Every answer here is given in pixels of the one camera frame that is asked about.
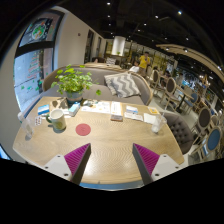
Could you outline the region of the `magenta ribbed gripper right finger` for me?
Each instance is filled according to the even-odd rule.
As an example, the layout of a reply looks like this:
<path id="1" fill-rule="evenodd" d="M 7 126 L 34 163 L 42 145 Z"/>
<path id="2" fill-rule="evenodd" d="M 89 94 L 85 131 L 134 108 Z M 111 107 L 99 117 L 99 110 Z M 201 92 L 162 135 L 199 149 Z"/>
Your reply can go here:
<path id="1" fill-rule="evenodd" d="M 167 154 L 158 155 L 136 143 L 133 144 L 132 154 L 144 185 L 150 184 L 180 169 L 180 166 Z"/>

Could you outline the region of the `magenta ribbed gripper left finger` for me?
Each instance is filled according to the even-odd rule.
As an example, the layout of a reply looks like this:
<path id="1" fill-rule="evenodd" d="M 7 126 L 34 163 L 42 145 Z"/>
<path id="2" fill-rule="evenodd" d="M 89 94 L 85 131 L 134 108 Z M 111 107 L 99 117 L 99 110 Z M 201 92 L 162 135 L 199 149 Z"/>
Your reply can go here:
<path id="1" fill-rule="evenodd" d="M 44 169 L 79 185 L 90 155 L 91 144 L 87 143 L 66 155 L 56 155 L 44 165 Z"/>

